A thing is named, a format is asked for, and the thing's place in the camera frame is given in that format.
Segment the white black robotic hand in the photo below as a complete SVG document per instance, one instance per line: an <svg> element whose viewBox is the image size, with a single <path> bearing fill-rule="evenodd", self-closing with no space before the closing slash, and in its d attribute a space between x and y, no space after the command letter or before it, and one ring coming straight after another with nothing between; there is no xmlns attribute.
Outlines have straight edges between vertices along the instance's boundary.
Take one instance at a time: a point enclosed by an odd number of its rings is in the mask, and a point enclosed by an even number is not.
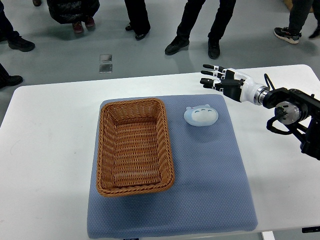
<svg viewBox="0 0 320 240"><path fill-rule="evenodd" d="M203 67L206 68L201 71L206 75L200 80L203 87L221 92L236 102L250 102L259 106L270 90L239 70L210 64L204 64Z"/></svg>

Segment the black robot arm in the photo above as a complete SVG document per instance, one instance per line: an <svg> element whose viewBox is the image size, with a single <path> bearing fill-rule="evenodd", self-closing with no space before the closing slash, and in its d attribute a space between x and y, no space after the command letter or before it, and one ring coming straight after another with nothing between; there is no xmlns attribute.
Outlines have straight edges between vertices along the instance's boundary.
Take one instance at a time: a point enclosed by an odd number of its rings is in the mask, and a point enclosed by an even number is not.
<svg viewBox="0 0 320 240"><path fill-rule="evenodd" d="M266 128L279 135L293 134L300 141L303 154L320 159L320 101L314 94L298 89L275 88L269 76L264 74L266 93L259 101L267 109L274 109L274 117Z"/></svg>

